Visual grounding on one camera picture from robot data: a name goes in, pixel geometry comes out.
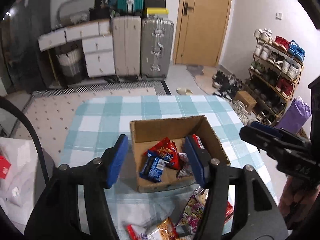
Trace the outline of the person's right hand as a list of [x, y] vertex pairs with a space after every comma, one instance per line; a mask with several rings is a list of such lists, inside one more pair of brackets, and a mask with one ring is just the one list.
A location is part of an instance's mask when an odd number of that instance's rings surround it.
[[302, 209], [296, 215], [296, 221], [301, 221], [308, 215], [311, 207], [313, 206], [319, 194], [319, 186], [312, 190], [300, 190], [294, 193], [291, 185], [292, 181], [293, 177], [288, 176], [280, 197], [278, 207], [283, 217], [287, 217], [290, 213], [290, 205], [300, 202], [300, 205], [302, 205]]

